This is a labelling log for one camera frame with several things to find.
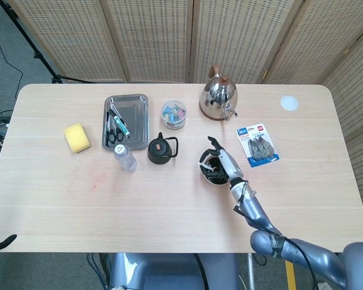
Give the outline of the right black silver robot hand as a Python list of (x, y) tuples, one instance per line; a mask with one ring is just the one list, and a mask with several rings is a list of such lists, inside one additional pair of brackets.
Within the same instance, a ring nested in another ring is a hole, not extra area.
[(208, 136), (208, 140), (214, 146), (214, 149), (209, 149), (210, 153), (219, 157), (219, 160), (227, 175), (227, 181), (231, 184), (231, 186), (245, 182), (246, 180), (243, 179), (243, 172), (232, 155), (229, 154), (214, 137)]

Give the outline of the white plastic spoon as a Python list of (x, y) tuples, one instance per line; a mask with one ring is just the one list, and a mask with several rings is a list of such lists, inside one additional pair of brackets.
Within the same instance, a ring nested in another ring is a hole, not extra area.
[(198, 166), (204, 175), (212, 175), (218, 172), (216, 167), (211, 167), (209, 164), (198, 163)]

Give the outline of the cup of black coffee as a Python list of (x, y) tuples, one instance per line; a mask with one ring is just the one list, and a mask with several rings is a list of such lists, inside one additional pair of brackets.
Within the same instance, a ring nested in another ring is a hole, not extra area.
[(203, 175), (209, 183), (213, 185), (224, 185), (227, 183), (227, 175), (223, 169), (219, 157), (211, 154), (209, 149), (202, 153), (199, 163), (209, 164), (211, 167), (217, 168), (217, 173), (212, 175)]

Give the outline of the blue correction tape pack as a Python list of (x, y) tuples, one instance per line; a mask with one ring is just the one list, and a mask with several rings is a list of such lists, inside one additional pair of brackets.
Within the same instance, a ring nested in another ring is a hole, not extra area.
[(251, 168), (280, 159), (263, 123), (241, 127), (235, 131)]

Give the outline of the stainless steel kettle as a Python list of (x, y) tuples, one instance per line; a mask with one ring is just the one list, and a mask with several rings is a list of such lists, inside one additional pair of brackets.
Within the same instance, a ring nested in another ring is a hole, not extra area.
[(202, 114), (214, 121), (228, 121), (238, 117), (235, 108), (238, 103), (238, 91), (231, 78), (221, 73), (219, 65), (212, 65), (209, 81), (199, 99)]

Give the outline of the small black teapot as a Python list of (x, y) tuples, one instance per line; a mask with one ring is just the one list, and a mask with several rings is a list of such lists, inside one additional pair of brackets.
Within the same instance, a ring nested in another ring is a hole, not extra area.
[[(169, 141), (175, 141), (175, 151), (172, 150)], [(179, 142), (177, 137), (165, 138), (159, 132), (157, 138), (153, 139), (148, 145), (148, 159), (157, 165), (166, 164), (178, 155)]]

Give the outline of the clear jar of binder clips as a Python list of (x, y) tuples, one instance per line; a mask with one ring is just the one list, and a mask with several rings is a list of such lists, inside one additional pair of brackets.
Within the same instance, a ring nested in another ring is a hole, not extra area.
[(168, 129), (181, 129), (186, 123), (186, 115), (186, 106), (180, 101), (170, 100), (162, 106), (162, 121)]

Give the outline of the white round table grommet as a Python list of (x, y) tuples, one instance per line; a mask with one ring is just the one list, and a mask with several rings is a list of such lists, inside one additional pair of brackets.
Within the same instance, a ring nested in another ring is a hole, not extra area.
[(291, 95), (285, 95), (281, 98), (281, 106), (287, 111), (295, 111), (298, 109), (298, 100)]

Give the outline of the clear plastic water bottle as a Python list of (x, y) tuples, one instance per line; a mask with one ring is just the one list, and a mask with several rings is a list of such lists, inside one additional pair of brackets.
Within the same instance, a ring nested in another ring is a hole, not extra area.
[(137, 161), (128, 146), (118, 144), (114, 148), (114, 157), (118, 160), (121, 168), (127, 172), (134, 172), (137, 168)]

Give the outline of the stainless steel tray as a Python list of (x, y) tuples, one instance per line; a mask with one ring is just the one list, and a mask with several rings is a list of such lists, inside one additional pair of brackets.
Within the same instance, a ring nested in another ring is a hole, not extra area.
[[(126, 138), (122, 142), (116, 144), (106, 143), (106, 112), (110, 108), (110, 104), (114, 103), (117, 110), (122, 116), (131, 137)], [(112, 95), (104, 102), (103, 110), (103, 128), (102, 128), (102, 146), (106, 150), (113, 151), (117, 144), (124, 144), (131, 150), (139, 150), (145, 148), (149, 143), (149, 101), (144, 94), (130, 95)]]

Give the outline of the grey metal table leg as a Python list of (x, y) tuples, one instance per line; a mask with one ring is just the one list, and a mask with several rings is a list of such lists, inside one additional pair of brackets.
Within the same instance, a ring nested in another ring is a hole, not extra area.
[(255, 290), (255, 278), (254, 278), (254, 270), (253, 270), (252, 253), (247, 254), (247, 270), (248, 270), (249, 290)]

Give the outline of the green white marker pen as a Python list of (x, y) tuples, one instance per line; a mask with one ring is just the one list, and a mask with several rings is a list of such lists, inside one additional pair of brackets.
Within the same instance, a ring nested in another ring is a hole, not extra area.
[(114, 103), (110, 104), (110, 114), (112, 115), (112, 118), (115, 122), (115, 124), (117, 125), (117, 127), (122, 131), (122, 133), (124, 134), (124, 136), (126, 138), (130, 138), (131, 134), (124, 122), (124, 120), (122, 119), (121, 114), (119, 113), (119, 111), (117, 110), (116, 106), (114, 105)]

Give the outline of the black scissors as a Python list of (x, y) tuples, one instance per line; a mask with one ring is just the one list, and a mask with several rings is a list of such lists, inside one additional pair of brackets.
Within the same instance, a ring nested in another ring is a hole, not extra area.
[(125, 139), (122, 131), (115, 124), (112, 115), (110, 114), (110, 132), (106, 134), (106, 143), (116, 144), (117, 142), (122, 142)]

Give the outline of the grey robot torso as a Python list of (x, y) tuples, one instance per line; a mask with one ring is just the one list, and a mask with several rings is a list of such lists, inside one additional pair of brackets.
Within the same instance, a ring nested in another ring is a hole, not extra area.
[(238, 290), (236, 255), (115, 253), (108, 290)]

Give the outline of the yellow sponge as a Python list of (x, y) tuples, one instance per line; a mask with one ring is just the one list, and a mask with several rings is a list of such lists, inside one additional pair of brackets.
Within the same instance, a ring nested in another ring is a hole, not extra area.
[(80, 123), (65, 128), (64, 134), (73, 153), (79, 153), (91, 147), (88, 136)]

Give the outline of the wooden rattan folding screen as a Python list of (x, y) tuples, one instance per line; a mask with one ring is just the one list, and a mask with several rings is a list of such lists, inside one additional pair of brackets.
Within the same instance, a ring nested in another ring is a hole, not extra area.
[(322, 84), (363, 128), (363, 0), (7, 0), (56, 67), (87, 81)]

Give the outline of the black tripod stand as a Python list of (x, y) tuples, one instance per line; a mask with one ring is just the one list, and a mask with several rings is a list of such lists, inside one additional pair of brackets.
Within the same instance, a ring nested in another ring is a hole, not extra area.
[(55, 84), (55, 83), (63, 83), (63, 80), (69, 80), (69, 81), (73, 81), (73, 82), (77, 82), (77, 83), (87, 83), (87, 84), (93, 83), (91, 81), (82, 80), (82, 79), (76, 79), (76, 78), (62, 76), (60, 74), (57, 74), (54, 71), (54, 69), (52, 68), (52, 66), (49, 64), (49, 62), (46, 60), (46, 58), (44, 57), (44, 55), (39, 51), (39, 49), (37, 48), (37, 46), (31, 40), (31, 38), (29, 37), (29, 35), (27, 34), (27, 32), (20, 25), (20, 23), (18, 22), (18, 16), (15, 13), (15, 11), (11, 9), (10, 5), (9, 4), (6, 4), (4, 2), (4, 0), (0, 0), (0, 6), (4, 10), (4, 12), (7, 14), (7, 16), (10, 18), (10, 20), (15, 25), (15, 27), (18, 29), (18, 31), (22, 34), (23, 38), (27, 41), (27, 43), (29, 44), (29, 46), (31, 47), (31, 49), (34, 51), (34, 58), (35, 59), (39, 59), (42, 62), (42, 64), (44, 65), (44, 67), (51, 74), (51, 82), (52, 82), (52, 84)]

